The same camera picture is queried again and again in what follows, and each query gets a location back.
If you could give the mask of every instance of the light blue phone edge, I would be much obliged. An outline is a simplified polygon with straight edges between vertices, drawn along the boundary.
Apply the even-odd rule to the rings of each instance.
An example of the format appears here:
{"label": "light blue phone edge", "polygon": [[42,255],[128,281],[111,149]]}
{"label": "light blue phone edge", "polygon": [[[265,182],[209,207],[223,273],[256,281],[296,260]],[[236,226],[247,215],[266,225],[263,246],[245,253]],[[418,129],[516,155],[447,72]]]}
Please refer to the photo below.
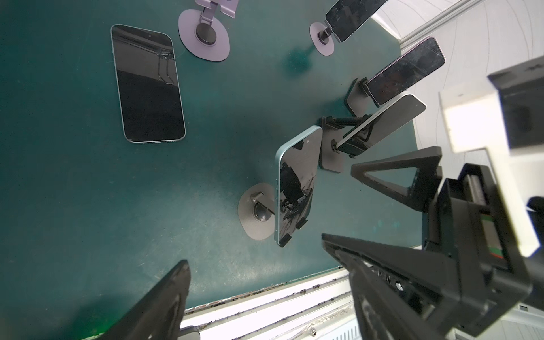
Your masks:
{"label": "light blue phone edge", "polygon": [[276,166],[276,185],[274,188],[274,204],[275,204],[275,212],[274,212],[274,240],[279,245],[280,244],[280,171],[281,171],[281,159],[283,158],[283,154],[287,150],[289,150],[293,145],[300,142],[304,138],[308,137],[315,131],[322,130],[320,126],[318,125],[312,125],[311,127],[307,128],[303,132],[299,133],[295,137],[293,137],[290,141],[280,146],[279,149],[277,149],[276,157],[274,160],[274,165]]}

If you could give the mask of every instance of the black phone screen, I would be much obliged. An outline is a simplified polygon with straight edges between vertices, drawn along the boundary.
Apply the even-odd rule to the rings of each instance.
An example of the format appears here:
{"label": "black phone screen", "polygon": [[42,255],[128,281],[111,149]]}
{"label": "black phone screen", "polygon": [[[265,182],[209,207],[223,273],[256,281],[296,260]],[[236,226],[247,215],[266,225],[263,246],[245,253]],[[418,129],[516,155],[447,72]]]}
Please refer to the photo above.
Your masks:
{"label": "black phone screen", "polygon": [[345,41],[376,13],[387,0],[339,0],[325,20],[340,41]]}
{"label": "black phone screen", "polygon": [[133,143],[182,139],[185,123],[170,37],[114,25],[112,43],[125,137]]}
{"label": "black phone screen", "polygon": [[382,105],[444,65],[444,55],[429,37],[368,81],[368,89]]}

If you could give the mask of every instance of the light blue smartphone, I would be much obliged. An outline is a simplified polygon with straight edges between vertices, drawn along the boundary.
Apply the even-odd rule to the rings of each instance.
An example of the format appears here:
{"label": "light blue smartphone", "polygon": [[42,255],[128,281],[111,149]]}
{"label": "light blue smartphone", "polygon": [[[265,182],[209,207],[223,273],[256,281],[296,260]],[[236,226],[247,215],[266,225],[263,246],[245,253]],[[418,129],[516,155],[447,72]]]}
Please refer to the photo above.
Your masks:
{"label": "light blue smartphone", "polygon": [[304,226],[310,213],[322,136],[321,127],[314,125],[276,152],[274,239],[281,247]]}

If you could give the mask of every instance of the green table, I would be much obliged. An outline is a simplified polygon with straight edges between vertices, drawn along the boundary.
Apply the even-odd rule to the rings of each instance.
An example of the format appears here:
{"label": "green table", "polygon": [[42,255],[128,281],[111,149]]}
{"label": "green table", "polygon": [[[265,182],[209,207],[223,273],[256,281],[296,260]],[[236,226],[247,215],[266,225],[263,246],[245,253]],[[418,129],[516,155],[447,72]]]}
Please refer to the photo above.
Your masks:
{"label": "green table", "polygon": [[[336,266],[322,232],[420,243],[421,214],[349,176],[356,161],[415,150],[411,124],[346,157],[343,174],[320,170],[309,222],[284,249],[239,223],[242,193],[273,183],[277,148],[323,115],[348,116],[351,81],[400,54],[369,21],[320,55],[308,29],[334,2],[240,1],[236,19],[218,15],[231,39],[221,63],[179,39],[192,0],[0,3],[0,338],[102,332],[183,258],[192,307]],[[125,140],[116,23],[172,37],[184,140]]]}

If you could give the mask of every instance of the round stand base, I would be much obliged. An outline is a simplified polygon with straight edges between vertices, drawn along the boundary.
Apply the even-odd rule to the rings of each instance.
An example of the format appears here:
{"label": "round stand base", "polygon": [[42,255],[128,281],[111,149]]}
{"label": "round stand base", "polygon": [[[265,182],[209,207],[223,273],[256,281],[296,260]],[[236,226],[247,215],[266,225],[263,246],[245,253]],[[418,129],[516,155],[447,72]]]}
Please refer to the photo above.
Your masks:
{"label": "round stand base", "polygon": [[321,22],[314,22],[310,25],[310,37],[312,38],[313,45],[317,48],[319,53],[327,57],[335,51],[335,42],[333,41],[332,35],[329,37],[329,42],[327,42],[326,45],[323,45],[321,41],[319,41],[319,32],[326,29],[327,26]]}
{"label": "round stand base", "polygon": [[196,36],[196,27],[200,23],[201,11],[188,9],[180,14],[178,30],[185,47],[195,56],[209,61],[223,61],[231,51],[231,43],[228,39],[225,26],[217,18],[212,21],[212,28],[216,33],[215,43],[207,45]]}
{"label": "round stand base", "polygon": [[259,191],[274,201],[274,188],[268,183],[259,183],[246,190],[238,203],[240,223],[245,233],[254,240],[264,240],[274,233],[274,215],[271,214],[267,221],[260,221],[255,216],[255,203],[251,195]]}

